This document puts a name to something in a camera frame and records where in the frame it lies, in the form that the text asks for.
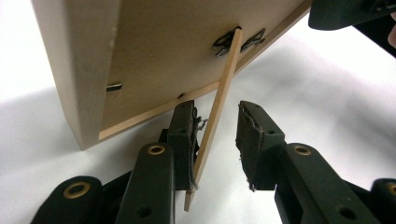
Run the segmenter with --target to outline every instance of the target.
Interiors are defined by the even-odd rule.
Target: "white surface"
[[[103,184],[131,170],[172,112],[81,151],[54,87],[28,1],[0,1],[0,223],[29,223],[64,180]],[[196,100],[207,118],[214,93]],[[396,177],[396,61],[353,28],[319,32],[307,18],[233,81],[192,210],[176,223],[280,223],[273,192],[251,192],[234,145],[237,105],[261,105],[287,141],[315,147],[366,189]]]

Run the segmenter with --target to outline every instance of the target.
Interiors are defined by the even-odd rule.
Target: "thin wooden strip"
[[[242,30],[237,29],[233,35],[233,43],[231,44],[230,54],[227,58],[223,74],[219,81],[218,92],[216,93],[215,101],[210,111],[209,120],[207,122],[198,157],[194,164],[194,179],[197,185],[199,184],[202,172],[205,168],[207,156],[209,155],[209,150],[218,127],[221,111],[224,107],[225,99],[233,79],[233,73],[238,62],[239,51],[242,45],[242,34]],[[194,191],[186,193],[186,201],[184,203],[185,211],[190,210],[194,193]]]
[[[215,89],[217,89],[218,86],[219,86],[219,83],[215,82],[213,84],[210,84],[208,86],[205,86],[205,87],[199,89],[198,91],[193,91],[191,93],[188,93],[188,94],[184,95],[183,97],[180,97],[179,99],[176,99],[174,101],[171,101],[171,102],[161,105],[159,107],[151,109],[151,110],[149,110],[141,115],[135,116],[131,119],[127,119],[124,122],[114,125],[113,127],[102,130],[101,132],[99,132],[99,140],[104,140],[105,138],[108,138],[113,134],[119,133],[119,132],[124,131],[128,128],[131,128],[141,122],[144,122],[148,119],[152,119],[155,116],[159,116],[171,109],[174,109],[176,105],[178,105],[182,102],[194,100],[202,95],[208,94],[208,93],[214,91]]]

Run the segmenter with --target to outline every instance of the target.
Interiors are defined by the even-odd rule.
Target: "wooden box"
[[[64,115],[81,148],[217,89],[226,56],[213,43],[236,26],[237,74],[309,9],[311,0],[35,0]],[[107,86],[122,85],[117,91]]]

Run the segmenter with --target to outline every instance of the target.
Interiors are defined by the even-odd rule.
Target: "brass rivet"
[[[165,152],[165,148],[162,146],[154,145],[148,148],[148,154],[157,156]]]
[[[305,148],[305,147],[295,147],[294,150],[295,150],[298,154],[300,154],[300,155],[302,155],[302,156],[309,156],[309,155],[311,155],[311,150],[309,150],[308,148]]]
[[[388,190],[392,195],[396,196],[396,183],[390,182],[388,183]]]
[[[76,187],[80,187],[82,186],[82,189],[80,189],[77,192],[72,192],[71,189],[72,188],[76,188]],[[90,189],[91,185],[87,182],[83,182],[83,181],[79,181],[77,183],[73,183],[71,185],[69,185],[69,187],[67,187],[67,189],[64,190],[64,197],[66,199],[76,199],[81,197],[82,195],[84,195],[85,193],[88,192],[88,190]]]

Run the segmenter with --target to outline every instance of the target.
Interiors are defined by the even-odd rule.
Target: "clamp jaw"
[[[259,105],[240,103],[236,145],[250,189],[276,190],[283,223],[396,223],[396,179],[347,183],[314,148],[286,144]]]

